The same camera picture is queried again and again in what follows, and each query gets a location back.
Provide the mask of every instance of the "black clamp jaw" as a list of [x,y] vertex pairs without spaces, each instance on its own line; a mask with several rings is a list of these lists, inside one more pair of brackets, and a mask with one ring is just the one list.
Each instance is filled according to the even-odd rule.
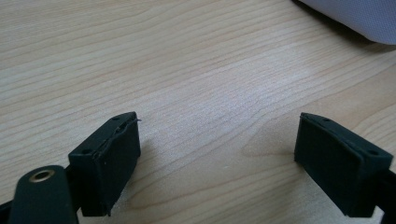
[[118,115],[69,154],[67,168],[35,169],[18,182],[12,202],[0,205],[0,223],[78,223],[110,216],[140,157],[135,112]]
[[396,223],[396,174],[392,155],[336,122],[303,113],[294,159],[349,217],[371,217],[378,206],[381,223]]

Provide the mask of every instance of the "wood grain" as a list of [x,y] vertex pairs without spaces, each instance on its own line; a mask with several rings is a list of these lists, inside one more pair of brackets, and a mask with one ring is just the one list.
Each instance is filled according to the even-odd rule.
[[379,223],[344,217],[293,148],[304,111],[395,154],[395,71],[394,47],[292,1],[3,0],[0,202],[136,111],[132,180],[80,223]]

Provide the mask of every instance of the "black plastic part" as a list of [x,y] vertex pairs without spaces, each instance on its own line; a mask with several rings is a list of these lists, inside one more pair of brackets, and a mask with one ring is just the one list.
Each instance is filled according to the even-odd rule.
[[376,204],[385,212],[381,223],[396,223],[396,174],[392,171],[383,174],[377,192]]
[[19,180],[8,223],[78,223],[62,166],[41,167]]
[[377,186],[389,171],[392,155],[332,120],[306,113],[294,153],[345,215],[372,216]]
[[135,112],[118,115],[69,154],[69,169],[84,196],[83,216],[111,215],[140,157],[137,122]]
[[0,205],[0,224],[8,223],[9,213],[11,211],[12,201]]

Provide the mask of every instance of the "small hole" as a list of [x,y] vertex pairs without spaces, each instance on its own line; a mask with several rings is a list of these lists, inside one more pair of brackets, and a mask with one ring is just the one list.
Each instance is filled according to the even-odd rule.
[[38,182],[49,179],[54,174],[55,174],[55,171],[53,171],[53,170],[40,171],[40,172],[37,172],[34,175],[30,176],[29,181],[33,182],[33,183],[38,183]]
[[374,150],[369,150],[369,153],[375,156],[378,156],[378,152],[374,151]]
[[91,152],[92,152],[92,150],[90,150],[88,148],[81,150],[81,153],[84,154],[84,155],[90,154]]

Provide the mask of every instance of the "white object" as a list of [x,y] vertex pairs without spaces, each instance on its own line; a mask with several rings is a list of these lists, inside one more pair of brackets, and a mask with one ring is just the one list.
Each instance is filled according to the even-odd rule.
[[301,0],[375,42],[396,45],[396,0]]

